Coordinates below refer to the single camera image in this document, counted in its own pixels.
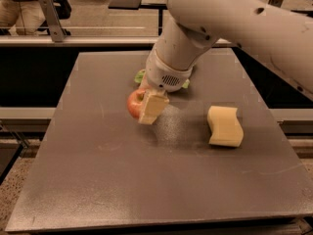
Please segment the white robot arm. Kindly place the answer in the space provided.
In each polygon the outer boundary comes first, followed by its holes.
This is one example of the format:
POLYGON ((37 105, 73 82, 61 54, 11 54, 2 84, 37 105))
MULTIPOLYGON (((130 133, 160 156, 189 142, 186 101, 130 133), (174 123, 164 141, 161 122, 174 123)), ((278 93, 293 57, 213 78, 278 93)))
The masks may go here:
POLYGON ((313 96, 313 20, 259 0, 166 0, 167 25, 146 62, 143 89, 174 92, 223 38, 307 98, 313 96))

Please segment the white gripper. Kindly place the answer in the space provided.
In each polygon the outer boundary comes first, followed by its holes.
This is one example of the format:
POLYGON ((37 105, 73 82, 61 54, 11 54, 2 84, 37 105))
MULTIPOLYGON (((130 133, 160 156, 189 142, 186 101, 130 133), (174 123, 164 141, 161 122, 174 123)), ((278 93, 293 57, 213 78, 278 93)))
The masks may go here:
POLYGON ((157 120, 169 104, 166 91, 180 90, 191 76, 192 70, 175 70, 160 59, 156 49, 151 51, 146 61, 145 77, 154 89, 148 89, 144 94, 139 114, 141 124, 153 124, 157 120))

